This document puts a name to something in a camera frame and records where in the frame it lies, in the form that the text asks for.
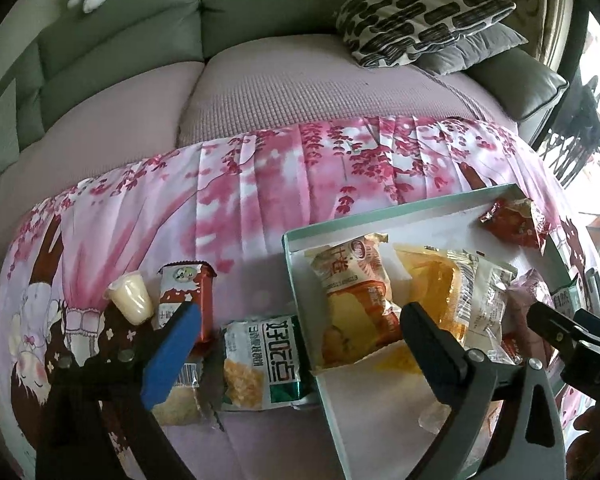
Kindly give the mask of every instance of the pink blanket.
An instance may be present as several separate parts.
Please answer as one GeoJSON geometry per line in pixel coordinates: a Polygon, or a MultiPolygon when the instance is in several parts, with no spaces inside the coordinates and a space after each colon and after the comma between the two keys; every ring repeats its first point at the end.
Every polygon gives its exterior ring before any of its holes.
{"type": "MultiPolygon", "coordinates": [[[[292,300],[281,237],[314,222],[479,187],[517,183],[566,241],[580,272],[594,264],[564,193],[538,156],[492,123],[407,116],[259,130],[203,142],[82,181],[24,219],[0,278],[0,426],[34,477],[40,406],[58,359],[79,364],[112,338],[102,295],[120,274],[151,282],[166,263],[206,260],[217,325],[282,312],[292,300]]],[[[319,410],[222,413],[225,432],[165,428],[197,478],[340,478],[319,410]]],[[[125,467],[140,476],[109,420],[125,467]]]]}

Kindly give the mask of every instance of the throw pillow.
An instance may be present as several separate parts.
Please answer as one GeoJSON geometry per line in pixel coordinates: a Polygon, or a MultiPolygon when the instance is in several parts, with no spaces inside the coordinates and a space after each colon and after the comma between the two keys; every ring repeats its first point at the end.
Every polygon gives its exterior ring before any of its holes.
{"type": "Polygon", "coordinates": [[[497,23],[507,0],[347,0],[336,28],[364,67],[412,63],[497,23]]]}
{"type": "Polygon", "coordinates": [[[422,54],[414,65],[433,75],[447,75],[466,70],[525,43],[527,41],[524,36],[502,23],[496,23],[433,54],[422,54]]]}

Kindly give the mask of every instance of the gray pillow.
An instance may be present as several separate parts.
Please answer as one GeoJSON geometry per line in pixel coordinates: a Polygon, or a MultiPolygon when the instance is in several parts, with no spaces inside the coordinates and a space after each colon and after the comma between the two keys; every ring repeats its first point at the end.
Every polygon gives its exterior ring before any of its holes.
{"type": "Polygon", "coordinates": [[[347,0],[336,28],[358,64],[406,65],[497,23],[507,0],[347,0]]]}
{"type": "Polygon", "coordinates": [[[485,59],[525,43],[527,40],[524,36],[507,25],[495,23],[433,54],[422,54],[414,65],[433,75],[447,75],[466,70],[485,59]]]}
{"type": "Polygon", "coordinates": [[[486,88],[516,122],[550,110],[569,87],[562,76],[519,48],[490,57],[466,74],[486,88]]]}

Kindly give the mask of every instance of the snack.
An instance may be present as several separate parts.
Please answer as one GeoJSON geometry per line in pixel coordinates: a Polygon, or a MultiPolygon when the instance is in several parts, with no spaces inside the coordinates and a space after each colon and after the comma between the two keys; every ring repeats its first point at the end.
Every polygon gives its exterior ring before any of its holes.
{"type": "Polygon", "coordinates": [[[462,344],[471,320],[477,258],[462,251],[394,246],[411,275],[409,303],[417,301],[442,330],[462,344]]]}
{"type": "Polygon", "coordinates": [[[152,407],[151,412],[161,426],[188,426],[212,419],[212,410],[200,394],[202,358],[182,365],[182,370],[166,400],[152,407]]]}
{"type": "Polygon", "coordinates": [[[551,293],[555,309],[563,316],[573,319],[576,310],[586,306],[584,284],[582,278],[577,274],[568,285],[551,293]]]}
{"type": "Polygon", "coordinates": [[[128,272],[112,282],[104,293],[132,325],[144,323],[154,314],[154,306],[146,291],[142,274],[128,272]]]}
{"type": "Polygon", "coordinates": [[[224,410],[291,406],[309,393],[296,316],[229,323],[224,355],[224,410]]]}
{"type": "Polygon", "coordinates": [[[544,253],[549,235],[549,222],[528,198],[506,200],[499,198],[479,221],[503,242],[535,248],[544,253]]]}
{"type": "Polygon", "coordinates": [[[464,339],[466,348],[477,348],[493,361],[502,352],[502,317],[507,304],[506,290],[517,273],[515,267],[496,264],[486,257],[477,259],[471,321],[464,339]]]}
{"type": "Polygon", "coordinates": [[[352,364],[402,339],[391,285],[378,244],[386,235],[368,234],[321,251],[311,266],[329,303],[328,327],[322,339],[325,368],[352,364]]]}
{"type": "Polygon", "coordinates": [[[531,269],[511,283],[507,289],[507,297],[506,321],[508,326],[506,326],[505,336],[507,343],[504,348],[507,349],[507,353],[512,356],[514,361],[518,360],[518,356],[522,358],[535,357],[540,359],[546,367],[554,350],[549,343],[528,327],[526,314],[536,301],[554,307],[549,288],[540,273],[531,269]]]}
{"type": "Polygon", "coordinates": [[[207,346],[213,340],[212,282],[216,276],[206,262],[178,262],[161,270],[160,305],[154,318],[154,328],[162,328],[183,301],[193,301],[202,313],[202,328],[196,346],[207,346]]]}

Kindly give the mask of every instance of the plastic wrapper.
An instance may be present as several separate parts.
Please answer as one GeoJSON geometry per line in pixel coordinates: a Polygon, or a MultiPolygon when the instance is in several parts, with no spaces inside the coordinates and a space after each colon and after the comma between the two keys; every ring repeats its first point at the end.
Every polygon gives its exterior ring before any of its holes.
{"type": "Polygon", "coordinates": [[[549,235],[549,223],[528,198],[506,200],[499,198],[479,221],[503,242],[538,249],[544,253],[549,235]]]}
{"type": "Polygon", "coordinates": [[[504,348],[515,362],[520,362],[521,358],[535,357],[546,367],[554,349],[526,324],[526,314],[536,301],[554,307],[542,276],[537,270],[531,269],[515,279],[507,289],[504,348]]]}
{"type": "Polygon", "coordinates": [[[207,424],[216,426],[211,405],[200,392],[202,378],[202,358],[193,358],[184,363],[178,379],[171,388],[167,399],[152,407],[151,412],[161,426],[188,426],[207,424]]]}
{"type": "MultiPolygon", "coordinates": [[[[484,456],[491,441],[491,437],[493,436],[493,432],[495,431],[498,418],[500,417],[501,408],[501,400],[492,402],[489,405],[487,415],[484,417],[484,421],[480,427],[480,433],[478,433],[478,436],[474,441],[474,446],[471,448],[471,452],[464,461],[462,468],[471,466],[478,460],[481,460],[484,456]]],[[[437,435],[450,414],[451,407],[435,401],[422,411],[418,418],[418,424],[423,430],[437,435]]]]}
{"type": "Polygon", "coordinates": [[[322,338],[324,368],[352,364],[402,339],[400,308],[391,302],[378,252],[386,240],[376,233],[361,236],[321,250],[311,262],[327,294],[331,321],[322,338]]]}
{"type": "MultiPolygon", "coordinates": [[[[464,251],[394,245],[403,267],[411,275],[407,303],[417,301],[442,330],[462,344],[471,319],[475,260],[464,251]]],[[[398,346],[377,365],[379,370],[421,373],[407,346],[398,346]]]]}
{"type": "Polygon", "coordinates": [[[507,287],[518,273],[508,264],[496,264],[484,256],[477,259],[471,320],[464,339],[465,348],[477,348],[493,361],[501,350],[502,317],[507,304],[507,287]]]}
{"type": "Polygon", "coordinates": [[[311,377],[296,316],[234,321],[223,332],[223,410],[269,410],[304,403],[311,377]]]}
{"type": "Polygon", "coordinates": [[[571,282],[552,292],[551,298],[555,309],[563,316],[573,319],[576,310],[586,307],[584,284],[580,275],[576,275],[571,282]]]}
{"type": "Polygon", "coordinates": [[[154,328],[162,328],[183,301],[200,307],[202,327],[195,348],[204,353],[214,340],[212,285],[215,271],[206,262],[177,262],[165,265],[160,273],[160,304],[154,317],[154,328]]]}

